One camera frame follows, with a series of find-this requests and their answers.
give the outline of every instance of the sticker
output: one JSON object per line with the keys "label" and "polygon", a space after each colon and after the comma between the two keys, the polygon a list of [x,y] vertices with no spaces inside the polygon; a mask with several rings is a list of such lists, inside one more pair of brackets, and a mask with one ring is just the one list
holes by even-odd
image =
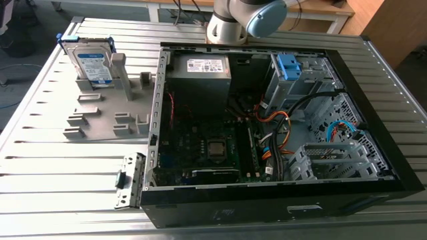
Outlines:
{"label": "sticker", "polygon": [[268,107],[267,103],[264,103],[263,101],[260,101],[259,105],[265,109]]}
{"label": "sticker", "polygon": [[223,73],[223,61],[219,59],[188,59],[188,73]]}
{"label": "sticker", "polygon": [[273,175],[273,168],[267,166],[265,167],[265,173],[269,174],[269,175]]}
{"label": "sticker", "polygon": [[89,81],[101,81],[107,84],[112,81],[108,67],[104,65],[104,55],[100,53],[77,54],[80,66]]}

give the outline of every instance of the red wire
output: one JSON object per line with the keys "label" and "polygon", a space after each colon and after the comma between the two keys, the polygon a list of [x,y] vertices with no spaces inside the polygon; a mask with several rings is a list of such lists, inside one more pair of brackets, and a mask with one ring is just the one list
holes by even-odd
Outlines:
{"label": "red wire", "polygon": [[171,98],[171,102],[172,102],[172,110],[171,110],[171,122],[169,122],[169,125],[171,125],[171,128],[172,128],[172,123],[173,123],[173,112],[175,112],[175,101],[173,101],[173,97],[172,97],[172,94],[168,92],[168,97]]}

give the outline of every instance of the hard drive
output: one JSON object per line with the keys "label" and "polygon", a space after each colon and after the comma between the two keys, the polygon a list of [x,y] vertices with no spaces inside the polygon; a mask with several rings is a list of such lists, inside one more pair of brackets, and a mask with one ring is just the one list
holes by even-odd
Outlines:
{"label": "hard drive", "polygon": [[111,65],[112,53],[116,52],[112,37],[84,38],[67,35],[57,38],[57,43],[69,56],[79,79],[88,79],[95,88],[112,87],[113,79],[119,78]]}

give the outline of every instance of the motherboard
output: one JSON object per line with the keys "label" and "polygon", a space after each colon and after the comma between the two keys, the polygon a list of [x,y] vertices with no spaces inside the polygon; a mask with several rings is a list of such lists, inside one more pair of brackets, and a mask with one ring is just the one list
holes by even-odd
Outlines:
{"label": "motherboard", "polygon": [[249,119],[176,120],[161,139],[160,186],[261,182],[260,129]]}

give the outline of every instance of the blue plastic latch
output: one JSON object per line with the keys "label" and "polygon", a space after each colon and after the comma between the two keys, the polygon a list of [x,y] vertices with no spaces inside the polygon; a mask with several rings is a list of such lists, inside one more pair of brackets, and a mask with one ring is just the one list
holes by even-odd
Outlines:
{"label": "blue plastic latch", "polygon": [[116,53],[116,46],[115,46],[115,40],[112,37],[108,37],[108,41],[109,41],[109,48],[111,48],[111,52]]}
{"label": "blue plastic latch", "polygon": [[279,67],[284,74],[284,80],[296,81],[301,75],[300,64],[292,54],[279,54]]}
{"label": "blue plastic latch", "polygon": [[60,48],[64,50],[65,54],[67,54],[67,51],[64,49],[63,42],[76,43],[76,42],[79,42],[79,39],[80,38],[77,36],[73,36],[73,35],[65,35],[64,36],[61,33],[56,34],[56,42],[60,45]]}

